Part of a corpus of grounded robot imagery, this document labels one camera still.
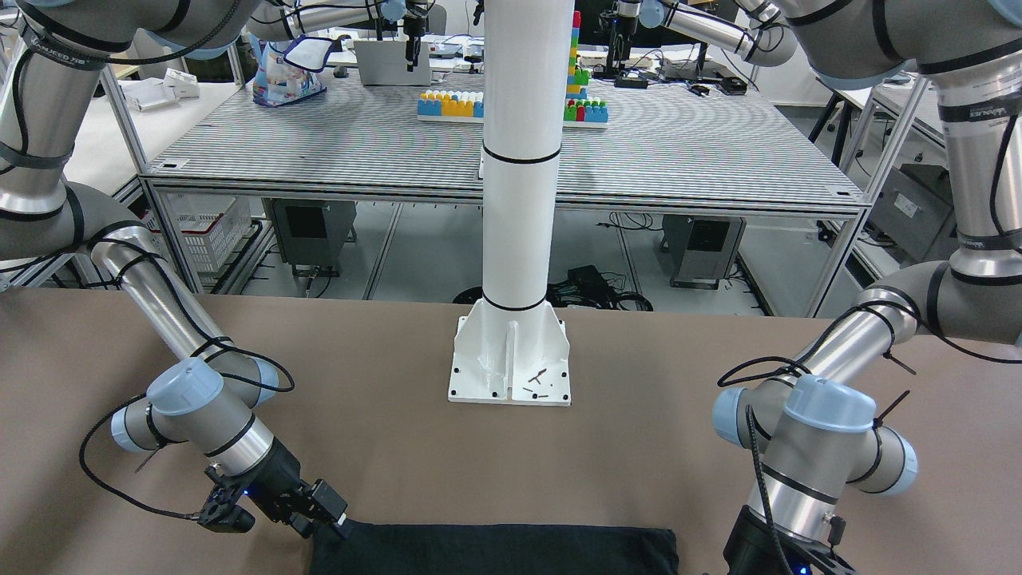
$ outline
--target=colorful building block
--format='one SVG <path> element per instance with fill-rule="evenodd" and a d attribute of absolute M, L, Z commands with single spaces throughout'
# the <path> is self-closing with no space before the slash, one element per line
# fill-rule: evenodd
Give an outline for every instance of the colorful building block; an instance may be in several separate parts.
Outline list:
<path fill-rule="evenodd" d="M 575 12 L 571 31 L 571 53 L 568 58 L 567 81 L 565 83 L 564 125 L 579 128 L 605 128 L 610 122 L 607 102 L 590 98 L 591 75 L 578 67 L 578 31 L 582 28 L 582 13 Z M 434 117 L 450 122 L 480 122 L 485 107 L 482 92 L 449 92 L 427 90 L 419 94 L 418 115 L 424 119 Z"/>

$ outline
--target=light blue joint cap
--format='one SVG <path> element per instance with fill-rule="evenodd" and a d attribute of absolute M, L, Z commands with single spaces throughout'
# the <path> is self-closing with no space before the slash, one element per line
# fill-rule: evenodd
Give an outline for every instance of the light blue joint cap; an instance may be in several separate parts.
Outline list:
<path fill-rule="evenodd" d="M 148 30 L 145 31 L 145 33 L 148 34 L 149 37 L 151 37 L 160 46 L 167 46 L 168 48 L 170 48 L 172 52 L 177 52 L 178 50 L 183 50 L 184 49 L 184 46 L 181 46 L 179 44 L 175 44 L 174 42 L 171 42 L 170 40 L 164 38 L 162 36 L 159 36 L 157 34 L 153 34 L 152 32 L 150 32 Z M 188 52 L 185 55 L 185 57 L 191 58 L 193 60 L 212 60 L 213 58 L 215 58 L 215 57 L 223 54 L 224 52 L 226 52 L 227 49 L 230 48 L 231 44 L 233 44 L 233 43 L 234 43 L 234 40 L 231 40 L 230 42 L 228 42 L 227 44 L 224 44 L 223 46 L 221 46 L 219 48 L 199 48 L 198 50 L 192 50 L 192 51 Z"/>
<path fill-rule="evenodd" d="M 39 6 L 40 8 L 56 8 L 57 6 L 66 6 L 75 0 L 29 0 L 29 3 L 33 6 Z"/>
<path fill-rule="evenodd" d="M 863 392 L 826 378 L 802 376 L 784 404 L 796 422 L 836 433 L 863 433 L 873 429 L 877 402 Z"/>
<path fill-rule="evenodd" d="M 643 0 L 639 7 L 639 23 L 646 28 L 656 28 L 663 21 L 663 5 L 660 0 Z"/>
<path fill-rule="evenodd" d="M 904 69 L 904 66 L 905 62 L 901 62 L 889 70 L 873 76 L 872 78 L 832 78 L 826 74 L 820 73 L 819 70 L 817 70 L 817 76 L 820 77 L 820 81 L 823 82 L 825 86 L 832 90 L 863 90 L 865 88 L 872 88 L 891 76 L 894 76 Z"/>
<path fill-rule="evenodd" d="M 205 408 L 224 389 L 224 378 L 197 357 L 159 375 L 146 395 L 152 409 L 169 418 L 185 416 Z"/>
<path fill-rule="evenodd" d="M 128 418 L 128 409 L 122 408 L 113 415 L 110 419 L 110 435 L 113 436 L 113 441 L 121 446 L 125 451 L 131 451 L 132 453 L 145 453 L 147 450 L 142 449 L 132 440 L 131 436 L 128 435 L 128 423 L 126 419 Z"/>
<path fill-rule="evenodd" d="M 1019 0 L 990 0 L 990 5 L 996 8 L 1008 21 L 1022 28 L 1022 2 Z"/>
<path fill-rule="evenodd" d="M 721 439 L 741 447 L 738 437 L 738 400 L 745 388 L 729 388 L 721 392 L 713 402 L 713 431 Z"/>
<path fill-rule="evenodd" d="M 398 21 L 405 17 L 405 0 L 386 0 L 380 6 L 380 14 L 388 21 Z"/>
<path fill-rule="evenodd" d="M 259 382 L 263 385 L 267 385 L 274 388 L 280 387 L 280 377 L 277 376 L 277 369 L 273 367 L 269 362 L 265 360 L 260 360 L 253 357 L 252 362 L 259 367 Z M 277 392 L 273 390 L 268 390 L 266 388 L 259 389 L 259 399 L 256 400 L 256 405 L 263 403 L 264 401 L 273 399 L 273 396 L 277 395 Z"/>
<path fill-rule="evenodd" d="M 900 435 L 898 435 L 898 439 L 901 441 L 901 446 L 904 447 L 904 467 L 901 469 L 901 477 L 897 478 L 890 489 L 881 492 L 880 495 L 904 493 L 916 482 L 916 477 L 919 475 L 919 458 L 916 457 L 916 448 Z"/>

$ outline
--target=brown table surface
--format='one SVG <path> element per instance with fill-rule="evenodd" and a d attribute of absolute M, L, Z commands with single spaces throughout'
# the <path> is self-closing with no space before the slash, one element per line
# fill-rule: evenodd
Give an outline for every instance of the brown table surface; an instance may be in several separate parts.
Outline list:
<path fill-rule="evenodd" d="M 548 523 L 667 527 L 682 573 L 723 575 L 722 549 L 753 485 L 749 453 L 718 439 L 716 378 L 790 355 L 819 321 L 562 310 L 571 340 L 569 409 L 447 401 L 450 305 L 205 297 L 237 342 L 289 367 L 292 394 L 260 409 L 304 464 L 375 523 Z M 0 295 L 0 572 L 301 573 L 311 545 L 258 514 L 247 535 L 138 511 L 78 468 L 82 436 L 174 358 L 114 292 Z M 989 353 L 1007 348 L 978 346 Z M 866 574 L 1018 573 L 1022 397 L 1017 368 L 950 352 L 930 337 L 857 387 L 920 457 L 904 495 L 845 492 L 840 550 Z M 192 512 L 212 486 L 187 446 L 139 456 L 103 431 L 98 473 L 135 496 Z"/>

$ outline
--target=white plastic basket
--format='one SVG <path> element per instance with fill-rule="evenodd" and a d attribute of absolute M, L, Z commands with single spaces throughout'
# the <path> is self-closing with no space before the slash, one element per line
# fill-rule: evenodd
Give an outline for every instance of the white plastic basket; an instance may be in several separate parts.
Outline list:
<path fill-rule="evenodd" d="M 175 202 L 175 205 L 180 207 L 176 210 L 185 248 L 195 270 L 200 273 L 219 271 L 238 240 L 251 226 L 248 201 L 243 198 L 189 195 L 183 201 Z M 146 211 L 142 215 L 142 223 L 152 231 L 156 243 L 167 252 L 167 244 L 155 213 L 152 210 Z"/>

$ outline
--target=white pillar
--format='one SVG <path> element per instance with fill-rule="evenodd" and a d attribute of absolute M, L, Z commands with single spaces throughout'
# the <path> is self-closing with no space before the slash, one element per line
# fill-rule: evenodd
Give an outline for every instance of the white pillar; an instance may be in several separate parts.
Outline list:
<path fill-rule="evenodd" d="M 482 291 L 459 323 L 452 401 L 569 405 L 568 342 L 545 301 L 571 0 L 486 3 Z"/>

